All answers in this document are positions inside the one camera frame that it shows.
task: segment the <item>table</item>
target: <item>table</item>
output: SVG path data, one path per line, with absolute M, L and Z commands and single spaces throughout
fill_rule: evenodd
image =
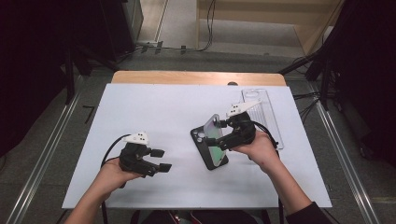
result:
M 240 85 L 252 83 L 250 77 L 257 78 L 256 84 L 273 83 L 275 86 L 225 85 L 230 81 Z M 285 145 L 279 152 L 281 160 L 311 199 L 319 206 L 332 206 L 290 89 L 285 86 L 281 75 L 121 71 L 114 75 L 112 84 L 106 87 L 63 208 L 73 208 L 77 204 L 93 181 L 100 162 L 113 141 L 123 134 L 140 131 L 148 133 L 150 147 L 165 150 L 163 158 L 147 160 L 172 163 L 172 169 L 167 174 L 159 173 L 154 177 L 139 178 L 127 183 L 124 189 L 113 192 L 106 201 L 108 207 L 277 207 L 277 195 L 270 179 L 254 162 L 243 154 L 227 152 L 230 162 L 219 169 L 208 171 L 190 137 L 190 130 L 203 125 L 214 113 L 218 112 L 220 118 L 224 119 L 226 110 L 232 102 L 239 100 L 240 91 L 246 88 L 265 88 L 268 91 L 271 101 L 276 102 L 273 109 Z M 108 157 L 120 155 L 123 146 L 123 143 L 118 143 Z
M 197 48 L 200 19 L 206 20 L 210 3 L 197 0 Z M 294 24 L 304 53 L 308 55 L 327 28 L 335 24 L 343 3 L 344 0 L 216 0 L 215 20 Z

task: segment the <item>metal track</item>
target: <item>metal track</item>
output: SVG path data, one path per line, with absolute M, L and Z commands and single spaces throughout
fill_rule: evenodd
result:
M 85 80 L 82 76 L 78 77 L 76 81 L 76 94 L 73 97 L 72 101 L 69 105 L 64 107 L 64 110 L 59 117 L 50 137 L 45 145 L 40 158 L 38 159 L 37 163 L 35 164 L 35 168 L 33 169 L 32 173 L 29 176 L 29 179 L 26 181 L 20 196 L 18 197 L 17 202 L 12 209 L 11 214 L 8 217 L 7 223 L 14 224 L 14 223 L 21 223 L 23 217 L 29 208 L 30 202 L 33 200 L 35 196 L 35 192 L 38 188 L 38 185 L 43 178 L 44 173 L 47 170 L 47 167 L 50 163 L 50 160 L 55 152 L 56 147 L 58 146 L 59 140 L 64 133 L 64 128 L 67 125 L 67 122 L 70 120 L 71 115 L 76 107 L 78 102 L 78 98 L 81 93 L 82 85 L 84 84 Z
M 308 86 L 311 91 L 318 91 L 315 83 L 308 82 Z M 352 189 L 352 193 L 359 206 L 359 209 L 361 210 L 361 214 L 364 218 L 365 223 L 381 223 L 375 213 L 370 198 L 367 195 L 366 189 L 361 183 L 361 179 L 359 178 L 358 173 L 356 172 L 355 167 L 353 166 L 352 161 L 347 154 L 344 144 L 341 141 L 340 135 L 335 129 L 334 123 L 332 122 L 332 117 L 330 116 L 329 112 L 323 108 L 320 102 L 317 103 L 317 109 L 326 128 L 326 131 L 330 136 L 335 154 L 340 161 L 341 167 L 343 168 L 343 171 L 346 175 L 346 180 L 349 183 L 350 188 Z

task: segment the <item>gray carpet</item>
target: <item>gray carpet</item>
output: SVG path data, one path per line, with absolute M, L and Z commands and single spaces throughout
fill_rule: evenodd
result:
M 154 50 L 149 49 L 145 53 L 136 52 L 119 66 L 121 70 L 274 73 L 291 64 L 293 60 L 284 57 L 215 52 L 189 51 L 181 55 L 180 51 L 170 49 L 163 49 L 161 53 L 155 54 Z M 91 77 L 86 77 L 75 111 L 22 223 L 55 223 L 62 214 L 64 195 L 92 123 L 93 116 L 86 123 L 90 109 L 84 108 L 84 105 L 98 106 L 105 85 L 111 81 L 112 74 L 105 67 L 97 67 Z M 286 80 L 293 93 L 308 93 L 307 83 L 299 73 L 287 75 Z M 0 171 L 0 223 L 6 223 L 23 184 L 35 167 L 35 162 L 62 113 L 64 100 L 65 92 L 63 91 L 44 111 L 24 140 L 7 154 L 5 167 Z M 312 99 L 303 99 L 296 101 L 296 104 L 302 110 L 311 102 Z M 393 188 L 396 181 L 395 168 L 382 161 L 367 161 L 362 158 L 357 142 L 347 126 L 347 121 L 332 106 L 331 113 L 370 197 L 394 198 L 396 196 L 396 189 Z M 340 223 L 364 223 L 361 211 L 316 109 L 309 114 L 304 126 L 332 199 L 333 208 L 327 211 Z M 379 203 L 374 203 L 374 207 L 381 222 L 392 223 L 396 219 L 395 203 L 378 201 Z M 128 210 L 110 209 L 108 212 L 111 223 L 129 223 L 132 214 L 132 211 Z M 270 211 L 270 217 L 273 223 L 278 223 L 276 210 Z M 96 223 L 102 223 L 100 212 Z

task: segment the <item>person's right hand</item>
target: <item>person's right hand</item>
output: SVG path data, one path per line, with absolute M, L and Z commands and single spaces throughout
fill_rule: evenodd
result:
M 232 150 L 248 155 L 265 173 L 280 162 L 270 137 L 264 132 L 256 131 L 256 137 L 251 144 L 234 147 Z

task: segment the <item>gray floor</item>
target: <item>gray floor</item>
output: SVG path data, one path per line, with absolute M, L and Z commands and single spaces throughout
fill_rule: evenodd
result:
M 167 47 L 179 48 L 180 45 L 193 43 L 191 42 L 192 37 L 186 35 L 187 30 L 191 29 L 188 24 L 178 26 L 178 32 L 171 28 L 175 27 L 172 22 L 177 22 L 177 20 L 181 22 L 181 14 L 191 13 L 189 11 L 191 9 L 180 10 L 183 6 L 189 6 L 191 0 L 182 1 L 183 3 L 179 1 L 169 0 L 168 3 L 167 17 L 165 17 L 160 35 L 160 40 L 164 41 L 165 46 L 168 44 Z M 179 14 L 172 13 L 172 10 L 177 9 L 180 11 Z M 247 25 L 244 23 L 240 28 L 247 29 Z M 233 39 L 228 42 L 218 39 L 208 52 L 188 52 L 184 55 L 176 50 L 165 49 L 159 54 L 155 54 L 153 50 L 145 53 L 137 52 L 121 63 L 120 67 L 123 70 L 273 73 L 291 64 L 294 58 L 303 56 L 301 49 L 295 43 L 295 36 L 292 35 L 288 26 L 266 24 L 266 27 L 269 29 L 266 32 L 270 34 L 269 36 L 255 37 L 249 40 L 251 46 L 255 47 L 246 45 L 246 42 L 244 42 L 246 40 L 245 35 L 239 34 L 234 35 Z M 21 223 L 55 223 L 61 216 L 64 195 L 93 118 L 86 123 L 90 109 L 83 106 L 98 106 L 104 87 L 111 81 L 112 74 L 108 69 L 99 67 L 95 69 L 91 77 L 84 78 L 84 85 L 81 88 L 81 95 L 76 108 L 65 127 L 47 171 L 44 173 Z M 309 92 L 308 83 L 299 73 L 290 73 L 286 76 L 286 80 L 294 94 Z M 24 184 L 35 168 L 36 161 L 39 159 L 43 148 L 45 148 L 52 129 L 64 109 L 64 100 L 65 92 L 63 91 L 52 101 L 23 141 L 7 154 L 5 166 L 0 171 L 0 223 L 7 222 Z M 302 110 L 311 102 L 312 99 L 303 99 L 296 101 L 296 104 Z M 344 116 L 332 104 L 329 105 L 333 122 L 373 202 L 380 221 L 382 223 L 394 223 L 394 220 L 396 220 L 396 188 L 394 188 L 396 186 L 396 169 L 382 161 L 364 159 L 360 155 L 357 140 L 351 133 Z M 304 126 L 318 161 L 319 170 L 328 186 L 329 195 L 332 199 L 333 208 L 327 209 L 327 211 L 340 223 L 364 223 L 361 210 L 356 203 L 346 175 L 334 153 L 330 137 L 316 109 L 312 110 Z M 131 214 L 132 211 L 110 209 L 109 220 L 112 223 L 129 223 Z M 270 215 L 272 221 L 277 223 L 277 211 L 270 211 Z M 96 223 L 102 223 L 100 213 Z

